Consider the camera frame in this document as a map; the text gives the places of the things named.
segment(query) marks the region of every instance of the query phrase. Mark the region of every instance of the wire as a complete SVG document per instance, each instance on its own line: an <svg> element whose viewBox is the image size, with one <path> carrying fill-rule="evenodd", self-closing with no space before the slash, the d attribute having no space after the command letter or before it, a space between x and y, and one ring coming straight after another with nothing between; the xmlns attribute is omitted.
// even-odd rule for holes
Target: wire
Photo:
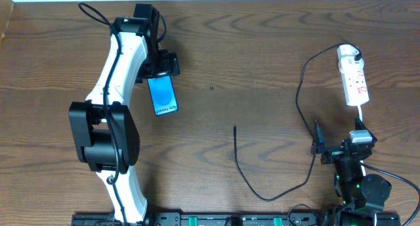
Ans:
<svg viewBox="0 0 420 226"><path fill-rule="evenodd" d="M303 120L303 123L304 123L305 127L308 129L308 131L309 131L310 135L312 136L312 138L314 138L314 134L313 134L313 132L312 132L311 128L309 127L308 123L306 122L305 117L303 116L303 114L302 114L302 112L301 112L301 109L299 108L299 104L298 104L298 102L297 102L297 99L298 99L298 97L299 97L299 92L301 91L301 87L302 87L302 84L303 84L303 78L305 77L306 66L308 65L308 63L309 63L312 59L314 59L314 58L318 57L319 55L322 55L323 53L325 53L325 52L329 51L330 49L334 49L334 48L336 48L336 47L338 47L338 46L341 46L341 45L351 45L351 46L353 46L353 47L354 47L354 48L356 48L356 49L358 50L358 52L359 52L359 53L357 54L357 57L358 57L358 58L361 58L361 57L362 57L362 52L361 52L361 50L359 50L359 48L357 48L356 46L354 46L354 45L353 45L353 44L351 44L351 43L344 42L344 43L338 43L338 44L336 44L336 45L333 45L333 46L328 47L327 49L324 49L323 51L321 51L321 52L317 53L316 55L314 55L314 56L310 57L310 58L309 58L309 59L305 62L305 64L303 65L301 82L300 82L300 84L299 84L299 86L298 86L298 88L297 88L295 102L296 102L297 111L298 111L298 112L299 112L299 114L301 115L301 118L302 118L302 120Z"/></svg>
<svg viewBox="0 0 420 226"><path fill-rule="evenodd" d="M312 167L314 166L314 162L315 162L315 157L316 155L314 154L314 157L312 158L312 163L310 164L309 167L309 172L308 172L308 176L306 177L306 180L301 183L300 185L297 185L296 187L292 187L289 190L283 192L282 194L279 194L278 196L275 196L273 198L264 198L262 196L260 196L255 190L254 188L251 186L251 184L249 184L248 180L246 179L245 175L242 173L241 168L239 167L239 163L238 163L238 153L237 153L237 148L236 148L236 125L234 126L234 154L235 154L235 164L236 164L236 168L239 171L239 174L242 176L243 180L245 181L245 183L248 185L249 189L251 190L251 192L258 197L260 200L263 200L265 202L271 202L273 200L277 200L280 197L284 196L285 194L292 192L298 188L303 187L308 181L309 181L309 177L310 177L310 173L312 172Z"/></svg>
<svg viewBox="0 0 420 226"><path fill-rule="evenodd" d="M118 201L118 204L119 204L119 208L120 208L121 213L123 215L123 223L124 223L124 226L127 226L127 218L125 216L125 210L124 210L123 203L122 203L122 201L121 201L121 199L119 197L119 194L118 194L117 186L114 184L114 185L112 185L112 188L114 190L115 197L117 198L117 201Z"/></svg>
<svg viewBox="0 0 420 226"><path fill-rule="evenodd" d="M327 49L324 49L323 51L321 51L321 52L317 53L316 55L314 55L314 56L310 57L310 58L309 58L309 59L305 62L305 64L303 65L303 69L302 69L302 76L301 76L301 82L299 83L299 86L298 86L297 91L296 91L296 99L295 99L295 103L296 103L296 108L297 108L297 111L298 111L298 112L299 112L299 114L301 115L302 121L303 121L303 123L304 123L305 127L308 129L308 132L309 132L309 134L310 134L310 136L311 136L312 138L314 138L314 134L313 134L313 132L312 132L311 128L309 127L308 123L306 122L305 117L303 116L302 111L301 111L301 109L299 108L299 103L298 103L299 92L301 91L301 87L302 87L302 84L303 84L303 79L305 78L306 66L308 65L308 63L309 63L312 59L314 59L314 58L316 58L317 56L319 56L319 55L321 55L321 54L323 54L323 53L327 52L328 50L333 49L333 48L336 48L336 47L338 47L338 46L340 46L340 45L351 45L351 46L353 46L354 48L356 48L356 49L358 50L358 54L356 55L356 56L357 56L357 58L355 58L355 60L360 60L360 58L362 57L362 52L361 52L361 50L359 50L359 48L357 48L356 46L354 46L354 45L353 45L353 44L351 44L351 43L344 42L344 43L338 43L338 44L336 44L336 45L333 45L333 46L328 47ZM238 155L237 155L237 148L236 148L236 125L234 126L234 154L235 154L235 164L236 164L236 168L238 169L238 171L239 171L240 175L242 176L243 180L244 180L244 181L245 181L245 183L248 185L248 187L249 187L249 189L251 190L251 192L252 192L252 193L253 193L253 194L254 194L257 198L259 198L260 200L264 200L264 201L266 201L266 202L270 202L270 201L273 201L273 200L277 200L277 199L279 199L280 197L282 197L282 196L286 195L287 193L292 192L292 191L294 191L294 190L296 190L296 189L299 189L299 188L301 188L301 187L305 186L305 185L308 183L308 181L309 181L309 177L310 177L310 174L312 173L312 168L313 168L313 166L314 166L315 157L316 157L316 155L314 154L314 155L313 155L313 157L312 157L312 162L311 162L310 167L309 167L308 176L306 177L306 179L305 179L305 181L304 181L303 183L301 183L300 185L297 185L296 187L292 187L292 188L290 188L289 190L287 190L287 191L283 192L282 194L279 194L278 196L275 196L275 197L273 197L273 198L264 198L264 197L260 196L260 195L259 195L259 194L258 194L258 193L254 190L254 188L253 188L253 187L249 184L249 182L248 182L248 180L246 179L245 175L242 173L241 168L239 167L239 164L238 164Z"/></svg>
<svg viewBox="0 0 420 226"><path fill-rule="evenodd" d="M315 215L315 217L316 217L316 222L315 222L315 224L313 224L313 225L316 225L317 223L318 223L318 216L315 214L315 212L309 207L309 206L307 206L306 204L297 204L296 206L294 206L294 207L292 207L290 210L289 210L289 212L287 213L287 220L288 220L288 222L290 223L290 224L292 224L292 225L294 225L294 226L297 226L296 224L295 224L295 222L293 222L292 220L290 220L290 214L291 214L291 212L296 208L296 207L299 207L299 206L305 206L306 208L308 208L309 209L309 211L310 211L310 213L312 213L313 215Z"/></svg>
<svg viewBox="0 0 420 226"><path fill-rule="evenodd" d="M359 119L360 121L363 121L363 114L362 114L362 106L357 106L357 111L359 112Z"/></svg>
<svg viewBox="0 0 420 226"><path fill-rule="evenodd" d="M239 226L242 225L242 220L238 216L232 215L226 219L226 221L224 222L224 226L227 226L230 221L232 221L232 224L233 224L233 219L237 219L239 221L240 223Z"/></svg>
<svg viewBox="0 0 420 226"><path fill-rule="evenodd" d="M89 14L87 11L85 11L85 9L82 6L87 7L88 9L91 9L99 17L101 17L102 20L100 20L100 19L92 16L91 14ZM115 197L117 198L118 204L121 208L121 213L123 214L123 223L124 223L124 225L127 225L127 219L125 217L124 207L123 207L123 204L121 202L121 199L119 198L117 187L115 185L115 183L118 180L118 176L119 176L119 151L118 151L118 146L117 146L117 142L116 142L116 136L115 136L115 133L114 133L114 129L113 129L112 124L111 124L110 113L109 113L109 110L108 110L108 87L110 85L112 74L113 74L113 72L116 68L117 63L118 63L119 56L121 55L121 41L119 40L118 33L117 33L116 29L114 28L114 26L111 24L111 22L102 13L100 13L98 10L96 10L92 6L90 6L86 3L83 3L83 2L80 2L78 4L78 7L88 17L92 18L93 20L96 20L97 22L100 22L102 24L105 24L105 25L109 26L109 28L111 30L111 33L114 35L114 37L117 41L117 44L118 44L117 55L115 56L114 62L112 63L110 73L108 74L108 77L106 78L105 86L103 88L103 111L104 111L104 115L105 115L105 119L106 119L106 124L108 125L108 129L110 130L110 133L111 133L111 143L112 143L112 146L114 147L114 152L115 152L115 175L114 176L112 176L112 175L109 176L106 179L106 182L107 182L107 184L112 185L112 187L114 189Z"/></svg>
<svg viewBox="0 0 420 226"><path fill-rule="evenodd" d="M164 17L162 15L160 15L160 18L162 19L163 22L163 27L165 28L165 30L163 31L163 34L159 37L159 39L157 39L157 42L159 43L160 41L162 41L165 38L166 35L166 21L164 19Z"/></svg>
<svg viewBox="0 0 420 226"><path fill-rule="evenodd" d="M363 166L361 166L361 167L362 167L362 173L363 173L363 177L364 177L364 176L366 176L366 169Z"/></svg>
<svg viewBox="0 0 420 226"><path fill-rule="evenodd" d="M373 171L377 171L377 172L382 173L382 174L385 174L385 175L387 175L389 177L393 177L393 178L398 179L398 180L400 180L402 182L405 182L408 185L412 186L417 191L417 194L419 195L419 202L417 203L417 207L415 208L415 210L412 213L412 215L407 219L407 221L402 226L406 226L409 223L411 223L411 221L413 221L413 219L415 218L415 216L417 215L417 213L419 213L419 210L420 210L420 189L419 189L419 187L416 186L411 181L408 181L407 179L405 179L403 177L400 177L400 176L395 175L393 173L387 172L385 170L381 170L379 168L375 168L375 167L369 166L369 165L367 165L365 163L360 163L360 165L363 166L363 167L365 167L365 168L367 168L367 169L370 169L370 170L373 170Z"/></svg>

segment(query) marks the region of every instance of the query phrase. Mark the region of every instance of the smartphone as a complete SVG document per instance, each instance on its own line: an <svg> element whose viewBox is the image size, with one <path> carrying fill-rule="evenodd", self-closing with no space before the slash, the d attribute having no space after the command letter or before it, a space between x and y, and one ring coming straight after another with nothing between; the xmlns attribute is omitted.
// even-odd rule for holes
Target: smartphone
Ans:
<svg viewBox="0 0 420 226"><path fill-rule="evenodd" d="M156 79L147 79L150 96L156 116L176 112L178 110L177 97L173 91L172 79L165 76Z"/></svg>

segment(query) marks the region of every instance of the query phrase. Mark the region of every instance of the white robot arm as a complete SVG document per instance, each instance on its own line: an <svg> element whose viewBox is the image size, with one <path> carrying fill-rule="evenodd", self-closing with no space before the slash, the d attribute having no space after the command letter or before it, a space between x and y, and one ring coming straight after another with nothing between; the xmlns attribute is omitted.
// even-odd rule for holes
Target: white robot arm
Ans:
<svg viewBox="0 0 420 226"><path fill-rule="evenodd" d="M147 58L147 45L144 36L137 36L136 33L119 32L118 36L121 41L122 50L108 88L108 103L119 102L120 104L130 106L131 93L133 92L138 71ZM112 35L108 59L98 82L86 97L86 101L90 101L92 104L103 104L102 89L105 86L105 81L110 73L112 63L116 59L117 50L117 40Z"/></svg>
<svg viewBox="0 0 420 226"><path fill-rule="evenodd" d="M110 53L98 82L85 102L73 102L69 110L77 156L103 180L114 208L121 209L115 211L115 219L126 223L144 221L148 205L135 170L140 137L129 112L134 85L142 79L180 74L176 54L158 49L163 39L157 38L159 17L153 6L137 4L134 17L115 19L112 25L117 33L112 33ZM121 52L116 61L118 49ZM104 104L108 76L110 82ZM106 112L110 121L108 127L112 125L113 133L94 128L106 122ZM115 184L109 184L109 177L117 178Z"/></svg>

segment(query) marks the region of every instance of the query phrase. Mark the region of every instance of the white power strip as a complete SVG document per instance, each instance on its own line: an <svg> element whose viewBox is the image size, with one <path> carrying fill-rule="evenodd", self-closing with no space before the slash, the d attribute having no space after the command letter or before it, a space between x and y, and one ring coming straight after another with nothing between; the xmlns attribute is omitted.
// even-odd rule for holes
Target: white power strip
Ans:
<svg viewBox="0 0 420 226"><path fill-rule="evenodd" d="M341 45L337 49L344 94L349 106L360 106L369 101L368 87L363 71L364 61L362 58L359 61L354 60L358 53L358 49L351 45Z"/></svg>

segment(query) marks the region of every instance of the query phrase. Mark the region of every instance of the wood grain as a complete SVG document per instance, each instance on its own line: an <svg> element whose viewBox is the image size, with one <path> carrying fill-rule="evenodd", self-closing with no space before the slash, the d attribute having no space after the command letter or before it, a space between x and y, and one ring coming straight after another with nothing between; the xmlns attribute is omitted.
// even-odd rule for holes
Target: wood grain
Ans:
<svg viewBox="0 0 420 226"><path fill-rule="evenodd" d="M366 125L379 142L367 163L420 183L420 0L265 0L154 2L178 55L180 110L155 117L147 85L135 87L131 112L141 138L140 187L154 207L184 212L286 212L298 203L338 203L333 166L316 160L308 184L271 203L247 188L233 161L270 197L301 183L309 134L294 104L305 61L343 40L364 54L371 100ZM135 2L92 3L110 20ZM108 29L76 3L19 3L0 51L0 224L69 225L75 212L110 212L105 187L78 161L68 123L108 55ZM299 102L321 122L327 143L352 129L337 57L310 64ZM392 183L386 211L407 219L417 195ZM420 225L415 219L414 225Z"/></svg>

